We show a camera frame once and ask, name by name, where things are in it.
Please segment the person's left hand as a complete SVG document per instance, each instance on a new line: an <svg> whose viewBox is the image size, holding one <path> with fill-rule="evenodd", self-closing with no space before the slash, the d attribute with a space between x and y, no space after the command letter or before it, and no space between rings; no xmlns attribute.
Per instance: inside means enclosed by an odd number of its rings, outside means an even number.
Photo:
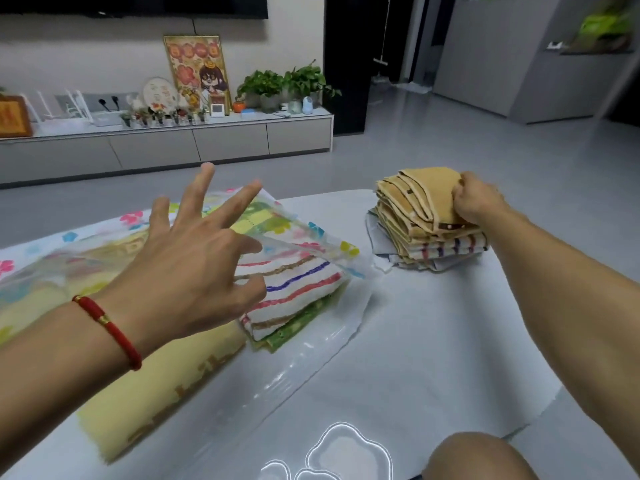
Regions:
<svg viewBox="0 0 640 480"><path fill-rule="evenodd" d="M175 339L216 328L222 292L243 255L260 242L228 228L204 228L204 197L215 168L204 163L180 201L170 231L149 237L139 254L92 300L146 358Z"/></svg>

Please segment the yellow-brown towel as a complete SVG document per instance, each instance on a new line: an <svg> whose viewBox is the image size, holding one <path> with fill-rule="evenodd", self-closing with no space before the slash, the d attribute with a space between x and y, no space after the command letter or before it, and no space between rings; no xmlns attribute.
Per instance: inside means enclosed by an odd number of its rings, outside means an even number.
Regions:
<svg viewBox="0 0 640 480"><path fill-rule="evenodd" d="M479 230L454 209L459 172L443 167L399 170L376 183L377 213L409 240L449 238Z"/></svg>

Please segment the clear flower-print storage bag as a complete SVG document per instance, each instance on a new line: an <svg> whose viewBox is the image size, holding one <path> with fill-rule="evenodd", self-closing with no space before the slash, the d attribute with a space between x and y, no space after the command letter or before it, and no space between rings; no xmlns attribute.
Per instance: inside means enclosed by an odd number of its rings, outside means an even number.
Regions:
<svg viewBox="0 0 640 480"><path fill-rule="evenodd" d="M261 191L234 227L267 238L266 252L241 264L309 253L328 258L348 274L339 300L271 354L245 347L151 434L106 463L81 427L77 412L57 427L0 480L189 480L212 460L216 478L240 442L331 360L359 329L372 294L371 253L356 194L323 193L286 200ZM0 278L82 239L109 232L148 231L150 210L131 212L0 250Z"/></svg>

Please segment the person's right forearm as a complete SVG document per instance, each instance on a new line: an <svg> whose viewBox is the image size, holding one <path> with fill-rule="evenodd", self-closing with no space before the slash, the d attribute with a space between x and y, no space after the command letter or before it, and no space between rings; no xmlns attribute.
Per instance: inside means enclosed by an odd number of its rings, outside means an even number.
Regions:
<svg viewBox="0 0 640 480"><path fill-rule="evenodd" d="M482 217L533 341L640 478L640 283L536 226L500 193Z"/></svg>

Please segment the person's left forearm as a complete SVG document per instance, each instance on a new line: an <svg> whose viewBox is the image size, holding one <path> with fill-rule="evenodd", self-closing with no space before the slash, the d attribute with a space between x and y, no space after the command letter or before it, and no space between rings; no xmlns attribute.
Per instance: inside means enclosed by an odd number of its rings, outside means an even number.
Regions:
<svg viewBox="0 0 640 480"><path fill-rule="evenodd" d="M0 476L134 361L80 305L46 313L0 347Z"/></svg>

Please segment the white striped folded towel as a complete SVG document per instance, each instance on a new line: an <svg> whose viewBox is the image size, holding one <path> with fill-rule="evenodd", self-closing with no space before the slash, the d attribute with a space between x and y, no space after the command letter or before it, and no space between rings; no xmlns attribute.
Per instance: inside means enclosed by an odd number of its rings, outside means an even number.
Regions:
<svg viewBox="0 0 640 480"><path fill-rule="evenodd" d="M252 276L264 279L266 296L240 318L240 323L256 342L348 281L348 274L329 261L309 253L290 252L271 261L236 267L236 283L244 284Z"/></svg>

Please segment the stack of folded towels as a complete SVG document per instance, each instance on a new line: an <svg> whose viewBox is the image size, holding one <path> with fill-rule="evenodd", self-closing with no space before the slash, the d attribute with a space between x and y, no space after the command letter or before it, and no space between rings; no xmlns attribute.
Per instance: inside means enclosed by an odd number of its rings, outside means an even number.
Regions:
<svg viewBox="0 0 640 480"><path fill-rule="evenodd" d="M438 273L491 248L488 237L480 230L453 237L411 237L400 217L381 200L368 211L365 225L373 253L404 269Z"/></svg>

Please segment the long grey media cabinet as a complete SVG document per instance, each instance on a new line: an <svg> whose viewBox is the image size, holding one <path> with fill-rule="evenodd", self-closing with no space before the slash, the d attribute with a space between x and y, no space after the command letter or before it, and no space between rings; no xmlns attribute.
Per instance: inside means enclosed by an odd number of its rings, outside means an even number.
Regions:
<svg viewBox="0 0 640 480"><path fill-rule="evenodd" d="M334 115L254 113L209 123L0 139L0 189L331 152Z"/></svg>

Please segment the green potted plant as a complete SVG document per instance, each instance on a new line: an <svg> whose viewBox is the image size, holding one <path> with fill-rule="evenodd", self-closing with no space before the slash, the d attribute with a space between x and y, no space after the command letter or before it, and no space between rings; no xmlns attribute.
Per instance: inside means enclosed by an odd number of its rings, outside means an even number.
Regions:
<svg viewBox="0 0 640 480"><path fill-rule="evenodd" d="M285 72L282 95L286 103L293 100L302 101L305 97L310 97L313 107L317 108L322 102L341 96L342 92L327 83L322 69L316 65L316 60L313 60L306 66L294 67Z"/></svg>
<svg viewBox="0 0 640 480"><path fill-rule="evenodd" d="M281 110L281 92L284 87L284 76L266 70L256 70L245 77L237 88L236 100L244 101L249 109L260 109L270 114Z"/></svg>

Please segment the pale yellow folded towel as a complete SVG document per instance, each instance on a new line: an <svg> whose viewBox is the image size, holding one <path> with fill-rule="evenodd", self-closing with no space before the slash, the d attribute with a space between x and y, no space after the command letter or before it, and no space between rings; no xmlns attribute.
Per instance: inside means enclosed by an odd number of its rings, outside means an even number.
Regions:
<svg viewBox="0 0 640 480"><path fill-rule="evenodd" d="M97 234L0 278L0 346L74 296L99 292L139 253L148 231ZM237 322L174 340L94 395L77 412L106 463L140 443L246 344Z"/></svg>

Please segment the framed cartoon picture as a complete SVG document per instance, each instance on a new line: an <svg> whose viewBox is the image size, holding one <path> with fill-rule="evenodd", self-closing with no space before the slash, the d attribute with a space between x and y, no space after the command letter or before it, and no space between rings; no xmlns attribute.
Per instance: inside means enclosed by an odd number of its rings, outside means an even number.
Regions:
<svg viewBox="0 0 640 480"><path fill-rule="evenodd" d="M232 111L230 84L219 36L164 36L175 86L192 110L222 105Z"/></svg>

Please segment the brown framed picture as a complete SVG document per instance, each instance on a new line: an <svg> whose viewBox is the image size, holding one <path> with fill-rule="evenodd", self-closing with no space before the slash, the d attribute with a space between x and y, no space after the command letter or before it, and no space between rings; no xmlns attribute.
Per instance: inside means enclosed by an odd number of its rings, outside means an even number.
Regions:
<svg viewBox="0 0 640 480"><path fill-rule="evenodd" d="M22 96L0 95L0 139L32 136L25 99Z"/></svg>

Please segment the black television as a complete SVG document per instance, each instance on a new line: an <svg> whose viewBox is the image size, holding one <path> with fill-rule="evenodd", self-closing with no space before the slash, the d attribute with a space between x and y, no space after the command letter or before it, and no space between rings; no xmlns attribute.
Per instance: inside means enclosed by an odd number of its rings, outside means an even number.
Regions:
<svg viewBox="0 0 640 480"><path fill-rule="evenodd" d="M267 20L268 0L0 0L0 15Z"/></svg>

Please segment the green plant on shelf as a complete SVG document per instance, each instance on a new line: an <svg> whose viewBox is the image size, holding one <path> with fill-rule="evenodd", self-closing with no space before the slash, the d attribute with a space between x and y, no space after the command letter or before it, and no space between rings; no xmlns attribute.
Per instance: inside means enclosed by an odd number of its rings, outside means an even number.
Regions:
<svg viewBox="0 0 640 480"><path fill-rule="evenodd" d="M598 0L584 17L563 54L618 54L628 51L633 40L631 8L635 0Z"/></svg>

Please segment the grey wall socket panel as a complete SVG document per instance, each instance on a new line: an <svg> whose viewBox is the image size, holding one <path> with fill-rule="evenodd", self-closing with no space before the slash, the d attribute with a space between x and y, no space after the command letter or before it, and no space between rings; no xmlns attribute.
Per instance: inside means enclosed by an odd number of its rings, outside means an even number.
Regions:
<svg viewBox="0 0 640 480"><path fill-rule="evenodd" d="M137 97L137 95L138 93L82 94L86 107L92 113L102 111L127 111L130 109L131 102L135 97ZM72 94L72 96L73 98L64 93L54 95L54 98L63 112L77 112L78 109L80 109L80 111L84 111L84 106L81 104L80 97L75 94Z"/></svg>

